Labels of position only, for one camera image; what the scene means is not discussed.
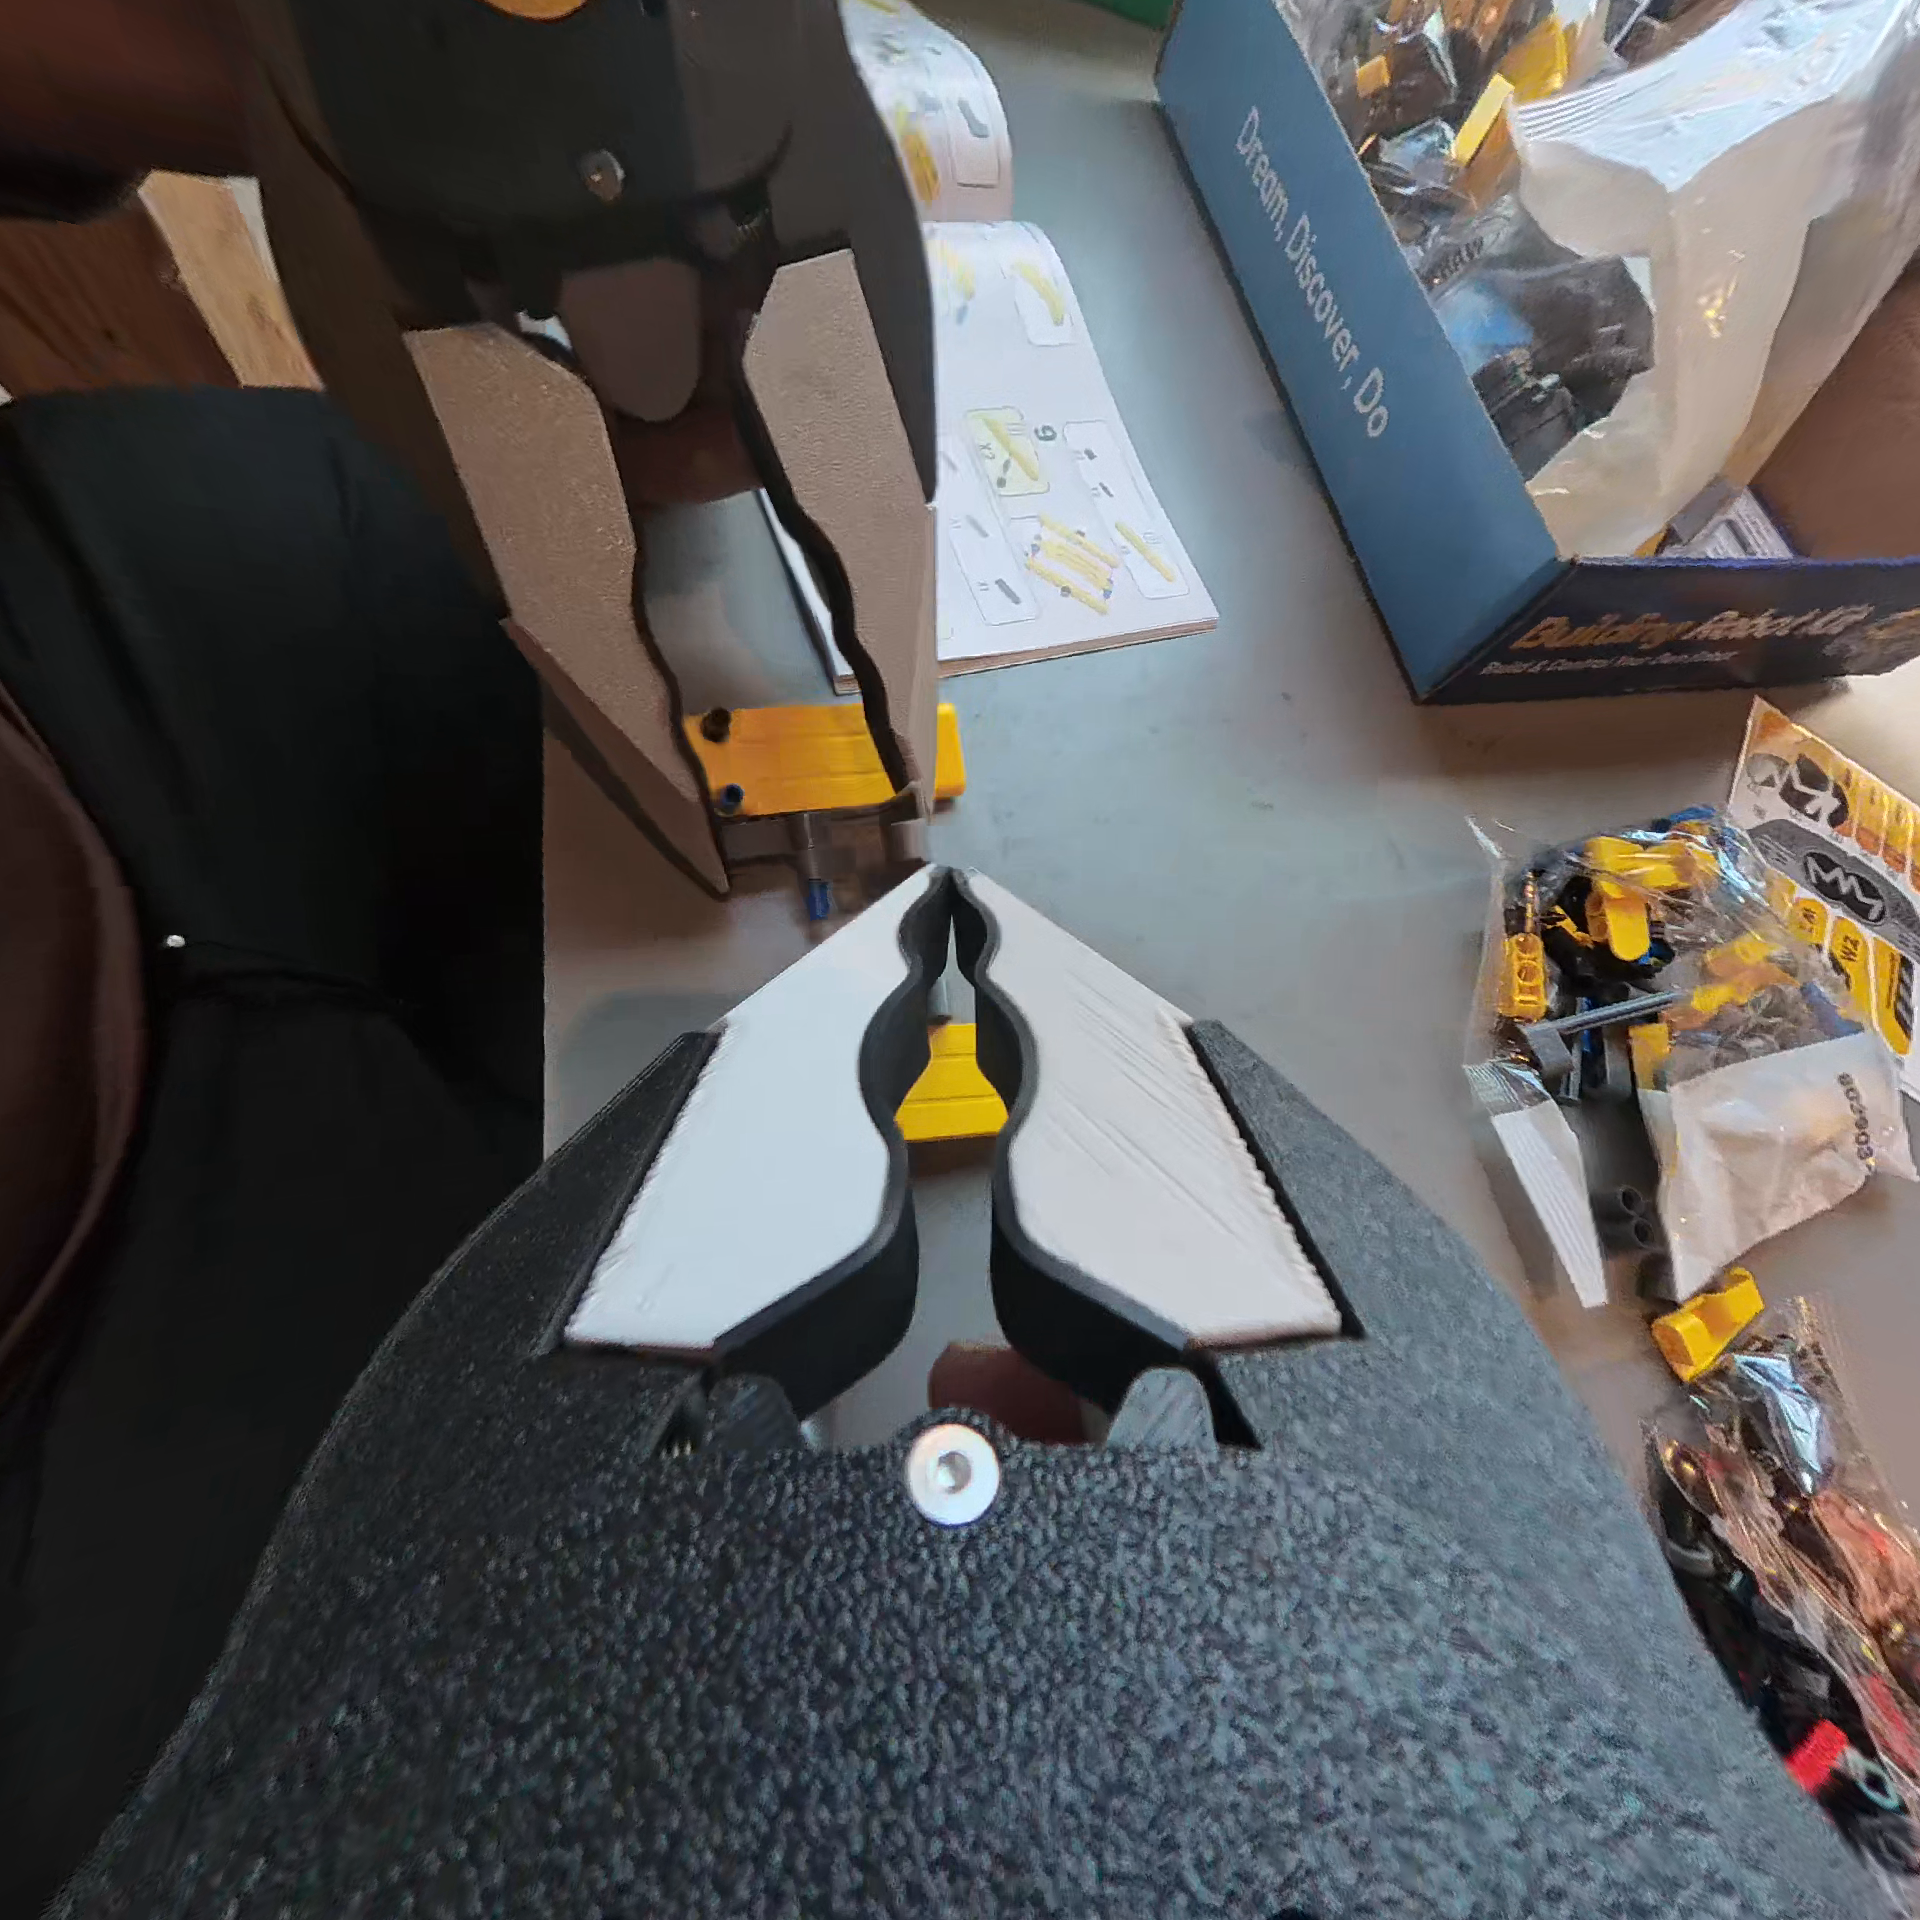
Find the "crumpled clear plastic bag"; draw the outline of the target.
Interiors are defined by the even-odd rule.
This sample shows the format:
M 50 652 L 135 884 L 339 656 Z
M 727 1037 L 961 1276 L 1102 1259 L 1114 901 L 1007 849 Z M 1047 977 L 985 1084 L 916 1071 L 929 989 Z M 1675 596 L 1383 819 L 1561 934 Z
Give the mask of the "crumpled clear plastic bag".
M 1528 492 L 1564 560 L 1748 483 L 1915 253 L 1918 5 L 1747 3 L 1508 115 L 1520 200 L 1648 265 L 1654 366 Z

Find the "small yellow connector piece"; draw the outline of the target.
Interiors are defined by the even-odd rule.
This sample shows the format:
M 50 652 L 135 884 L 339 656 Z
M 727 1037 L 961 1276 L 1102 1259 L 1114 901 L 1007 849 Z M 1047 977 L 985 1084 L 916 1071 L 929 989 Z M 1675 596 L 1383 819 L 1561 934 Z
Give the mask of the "small yellow connector piece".
M 1666 1368 L 1683 1384 L 1705 1376 L 1764 1315 L 1758 1278 L 1731 1263 L 1684 1303 L 1654 1316 L 1648 1336 Z

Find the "clear bag black red parts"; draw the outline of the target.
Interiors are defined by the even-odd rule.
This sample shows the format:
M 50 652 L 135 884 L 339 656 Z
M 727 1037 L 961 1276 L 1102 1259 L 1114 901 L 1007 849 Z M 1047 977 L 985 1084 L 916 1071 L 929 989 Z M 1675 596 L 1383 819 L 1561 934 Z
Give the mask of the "clear bag black red parts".
M 1918 1540 L 1803 1297 L 1643 1430 L 1683 1600 L 1802 1792 L 1915 1913 Z

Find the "open instruction booklet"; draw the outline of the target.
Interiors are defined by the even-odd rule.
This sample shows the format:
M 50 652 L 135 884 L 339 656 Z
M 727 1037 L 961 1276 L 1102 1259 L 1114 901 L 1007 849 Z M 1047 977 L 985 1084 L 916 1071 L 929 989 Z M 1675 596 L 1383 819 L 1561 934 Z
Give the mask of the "open instruction booklet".
M 988 65 L 908 3 L 840 12 L 922 214 L 939 671 L 1212 629 L 1214 599 L 1146 478 L 1065 261 L 1016 220 L 1016 148 Z

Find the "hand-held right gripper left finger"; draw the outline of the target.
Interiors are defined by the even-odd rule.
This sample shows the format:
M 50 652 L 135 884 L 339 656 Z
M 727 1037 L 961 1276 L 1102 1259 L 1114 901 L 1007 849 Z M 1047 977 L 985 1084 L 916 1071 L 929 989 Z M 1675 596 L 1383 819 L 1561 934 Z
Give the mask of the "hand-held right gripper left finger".
M 563 1341 L 840 1398 L 904 1340 L 920 1228 L 899 1110 L 929 1068 L 954 878 L 922 868 L 708 1033 Z

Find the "blue cardboard kit box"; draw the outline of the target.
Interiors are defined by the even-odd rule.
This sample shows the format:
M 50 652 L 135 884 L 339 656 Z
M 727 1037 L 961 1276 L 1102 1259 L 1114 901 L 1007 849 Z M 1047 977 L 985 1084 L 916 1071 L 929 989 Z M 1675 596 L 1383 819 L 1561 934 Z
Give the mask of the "blue cardboard kit box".
M 1180 5 L 1159 104 L 1418 703 L 1915 661 L 1915 557 L 1560 557 L 1278 5 Z

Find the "person's left forearm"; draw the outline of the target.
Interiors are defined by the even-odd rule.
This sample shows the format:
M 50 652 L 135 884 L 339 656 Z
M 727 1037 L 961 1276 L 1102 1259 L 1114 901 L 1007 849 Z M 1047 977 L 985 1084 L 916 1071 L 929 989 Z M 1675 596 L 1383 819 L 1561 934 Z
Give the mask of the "person's left forearm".
M 232 3 L 6 3 L 2 217 L 83 224 L 152 174 L 252 175 Z

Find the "yellow panel with curved grey panel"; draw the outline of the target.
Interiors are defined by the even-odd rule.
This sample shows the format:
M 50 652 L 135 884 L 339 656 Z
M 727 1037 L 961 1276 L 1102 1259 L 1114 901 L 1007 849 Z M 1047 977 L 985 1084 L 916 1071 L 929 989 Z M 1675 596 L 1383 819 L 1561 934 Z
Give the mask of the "yellow panel with curved grey panel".
M 929 822 L 969 791 L 952 703 L 930 788 L 894 787 L 857 703 L 716 705 L 683 720 L 726 873 L 793 879 L 807 932 L 859 912 L 929 857 Z

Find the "large clear bag of parts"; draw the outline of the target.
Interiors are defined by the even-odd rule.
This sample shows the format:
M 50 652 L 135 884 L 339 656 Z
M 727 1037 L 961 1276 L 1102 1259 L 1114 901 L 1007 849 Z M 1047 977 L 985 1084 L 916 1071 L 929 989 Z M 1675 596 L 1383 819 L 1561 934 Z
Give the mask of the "large clear bag of parts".
M 1625 70 L 1642 5 L 1283 7 L 1479 407 L 1520 478 L 1654 368 L 1648 265 L 1555 240 L 1513 112 Z

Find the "person's black trousers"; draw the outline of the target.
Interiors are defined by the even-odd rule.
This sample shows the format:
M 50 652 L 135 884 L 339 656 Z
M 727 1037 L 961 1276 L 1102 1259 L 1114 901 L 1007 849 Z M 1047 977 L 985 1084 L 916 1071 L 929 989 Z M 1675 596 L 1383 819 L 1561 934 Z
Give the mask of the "person's black trousers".
M 2 684 L 135 901 L 150 1054 L 6 1377 L 2 1891 L 40 1915 L 218 1663 L 337 1407 L 542 1157 L 542 696 L 311 391 L 6 404 Z

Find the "sticker sheet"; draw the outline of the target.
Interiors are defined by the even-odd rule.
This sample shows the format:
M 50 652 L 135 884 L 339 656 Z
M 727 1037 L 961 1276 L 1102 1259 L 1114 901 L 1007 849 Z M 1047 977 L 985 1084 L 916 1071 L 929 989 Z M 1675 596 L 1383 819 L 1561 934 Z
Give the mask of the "sticker sheet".
M 1776 910 L 1835 965 L 1918 1100 L 1918 807 L 1756 699 L 1726 808 Z

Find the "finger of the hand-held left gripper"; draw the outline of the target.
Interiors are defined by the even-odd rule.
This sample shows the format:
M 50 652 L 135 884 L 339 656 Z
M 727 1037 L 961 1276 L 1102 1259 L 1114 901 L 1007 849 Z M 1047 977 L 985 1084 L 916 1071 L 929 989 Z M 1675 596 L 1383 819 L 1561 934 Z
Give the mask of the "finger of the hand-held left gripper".
M 938 772 L 938 523 L 850 247 L 775 267 L 739 355 L 760 483 L 807 563 L 894 805 Z
M 603 412 L 569 369 L 496 324 L 407 333 L 404 347 L 575 759 L 680 873 L 731 892 L 680 687 L 640 593 Z

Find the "person's left hand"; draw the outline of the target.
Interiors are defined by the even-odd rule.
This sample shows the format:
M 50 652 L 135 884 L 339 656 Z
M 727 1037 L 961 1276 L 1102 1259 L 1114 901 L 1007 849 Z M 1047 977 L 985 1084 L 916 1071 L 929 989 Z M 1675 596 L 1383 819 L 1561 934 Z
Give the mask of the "person's left hand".
M 665 421 L 614 408 L 608 443 L 630 508 L 640 517 L 708 505 L 761 487 L 740 436 L 730 374 L 706 366 L 687 404 Z

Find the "brown cardboard box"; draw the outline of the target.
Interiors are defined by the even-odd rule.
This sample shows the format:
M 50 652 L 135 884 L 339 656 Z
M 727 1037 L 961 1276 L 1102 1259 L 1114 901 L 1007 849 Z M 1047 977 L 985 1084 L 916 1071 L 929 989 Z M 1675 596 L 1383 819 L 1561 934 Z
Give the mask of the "brown cardboard box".
M 1915 560 L 1918 263 L 1767 457 L 1756 492 L 1807 560 Z

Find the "yellow panel with grey beam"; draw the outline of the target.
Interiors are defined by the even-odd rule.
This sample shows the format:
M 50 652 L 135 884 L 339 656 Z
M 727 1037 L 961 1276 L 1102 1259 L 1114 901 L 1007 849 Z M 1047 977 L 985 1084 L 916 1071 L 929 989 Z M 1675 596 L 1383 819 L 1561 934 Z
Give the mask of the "yellow panel with grey beam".
M 980 1144 L 1007 1127 L 1007 1103 L 977 1055 L 977 1023 L 954 1016 L 945 982 L 929 999 L 929 1063 L 896 1127 L 912 1150 Z

